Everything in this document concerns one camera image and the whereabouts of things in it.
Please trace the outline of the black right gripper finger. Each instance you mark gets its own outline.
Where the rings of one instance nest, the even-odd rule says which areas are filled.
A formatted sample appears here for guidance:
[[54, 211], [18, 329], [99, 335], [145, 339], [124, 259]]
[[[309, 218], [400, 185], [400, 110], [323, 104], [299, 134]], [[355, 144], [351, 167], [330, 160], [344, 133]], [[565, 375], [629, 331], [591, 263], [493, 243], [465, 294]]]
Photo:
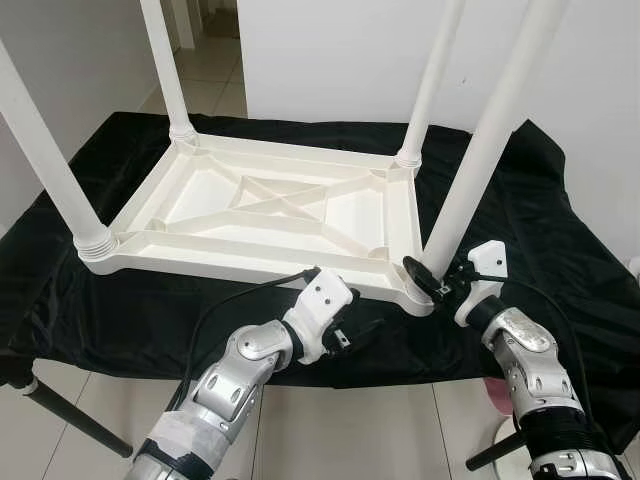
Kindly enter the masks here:
[[442, 293], [439, 292], [439, 280], [416, 257], [403, 256], [403, 268], [410, 275], [411, 282], [416, 285], [419, 291], [425, 293], [429, 298], [442, 297]]

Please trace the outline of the white plastic table top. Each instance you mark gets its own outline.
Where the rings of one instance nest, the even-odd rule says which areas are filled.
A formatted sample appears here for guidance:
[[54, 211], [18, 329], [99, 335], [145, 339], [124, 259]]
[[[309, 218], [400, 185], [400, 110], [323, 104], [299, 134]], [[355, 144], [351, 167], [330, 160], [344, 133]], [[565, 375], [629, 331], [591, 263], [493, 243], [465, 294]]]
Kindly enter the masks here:
[[166, 148], [111, 221], [113, 250], [87, 266], [243, 283], [323, 268], [426, 315], [401, 264], [422, 250], [413, 179], [389, 155], [197, 134]]

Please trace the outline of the white plastic table leg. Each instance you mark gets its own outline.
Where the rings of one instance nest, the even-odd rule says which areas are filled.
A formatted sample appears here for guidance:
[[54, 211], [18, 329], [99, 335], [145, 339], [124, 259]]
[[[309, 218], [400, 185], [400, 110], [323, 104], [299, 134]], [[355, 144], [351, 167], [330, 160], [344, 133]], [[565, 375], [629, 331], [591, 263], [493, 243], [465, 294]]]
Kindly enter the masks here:
[[20, 78], [8, 47], [0, 40], [0, 115], [61, 219], [72, 233], [73, 246], [84, 261], [104, 260], [118, 247], [110, 229], [93, 210], [69, 168], [67, 157], [38, 111]]
[[419, 261], [442, 278], [460, 247], [481, 197], [497, 168], [509, 136], [517, 128], [518, 105], [525, 86], [556, 36], [568, 0], [529, 0], [507, 63], [477, 128], [463, 152], [460, 168], [436, 216]]
[[407, 124], [402, 145], [396, 155], [396, 163], [402, 168], [416, 169], [420, 168], [422, 163], [421, 150], [428, 134], [430, 110], [433, 108], [436, 92], [442, 83], [445, 67], [451, 58], [451, 49], [457, 29], [460, 28], [465, 4], [466, 0], [444, 1], [444, 12], [439, 20], [438, 31], [431, 42], [428, 63], [422, 69], [410, 123]]
[[163, 101], [168, 116], [169, 137], [174, 145], [187, 150], [198, 146], [198, 133], [189, 122], [186, 99], [183, 96], [177, 61], [174, 59], [172, 42], [168, 36], [160, 0], [140, 0], [140, 6], [145, 22], [148, 45], [154, 55], [154, 64], [159, 79], [159, 86], [163, 92]]

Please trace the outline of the pink cloth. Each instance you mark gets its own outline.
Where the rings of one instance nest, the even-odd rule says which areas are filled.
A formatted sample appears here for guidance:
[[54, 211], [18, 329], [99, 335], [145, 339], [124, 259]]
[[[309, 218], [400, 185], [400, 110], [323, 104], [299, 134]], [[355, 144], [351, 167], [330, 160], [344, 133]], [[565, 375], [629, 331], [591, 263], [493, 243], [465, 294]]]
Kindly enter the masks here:
[[506, 396], [506, 383], [498, 378], [484, 378], [486, 396], [494, 410], [502, 416], [509, 416], [509, 401]]

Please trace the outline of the black table cloth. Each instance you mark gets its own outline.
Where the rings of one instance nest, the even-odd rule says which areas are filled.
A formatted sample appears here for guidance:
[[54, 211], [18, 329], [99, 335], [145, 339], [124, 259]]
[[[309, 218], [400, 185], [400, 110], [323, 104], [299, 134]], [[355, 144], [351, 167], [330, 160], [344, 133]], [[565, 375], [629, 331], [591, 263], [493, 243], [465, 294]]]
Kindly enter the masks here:
[[[556, 329], [566, 316], [579, 342], [596, 425], [616, 448], [640, 433], [640, 291], [637, 280], [572, 211], [564, 154], [538, 125], [512, 134], [463, 247], [503, 241], [504, 300]], [[283, 314], [287, 288], [120, 270], [96, 275], [79, 259], [49, 197], [40, 195], [0, 237], [0, 369], [9, 358], [58, 361], [118, 378], [173, 379], [198, 351], [238, 326]], [[494, 378], [499, 367], [476, 332], [451, 317], [412, 317], [394, 303], [362, 300], [357, 317], [379, 321], [355, 352], [291, 367], [280, 387], [365, 388]]]

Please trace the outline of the black metal table leg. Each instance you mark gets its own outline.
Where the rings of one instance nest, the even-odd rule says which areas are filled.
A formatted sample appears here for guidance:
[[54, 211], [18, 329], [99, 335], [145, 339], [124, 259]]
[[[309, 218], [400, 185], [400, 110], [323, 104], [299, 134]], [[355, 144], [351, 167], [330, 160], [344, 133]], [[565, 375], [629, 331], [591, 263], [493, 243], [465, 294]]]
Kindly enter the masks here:
[[483, 451], [477, 452], [474, 456], [467, 458], [465, 466], [468, 471], [477, 471], [485, 465], [490, 465], [494, 461], [499, 460], [507, 454], [517, 451], [518, 448], [524, 447], [525, 440], [520, 433], [513, 433], [504, 438], [497, 440]]
[[31, 371], [27, 372], [0, 372], [0, 384], [9, 385], [31, 401], [44, 407], [52, 415], [59, 417], [65, 424], [90, 436], [97, 443], [104, 445], [110, 452], [118, 454], [122, 458], [131, 458], [132, 445], [105, 428], [99, 421], [92, 419], [90, 415], [82, 411], [76, 404], [69, 402], [67, 398], [60, 396], [51, 387], [42, 383]]

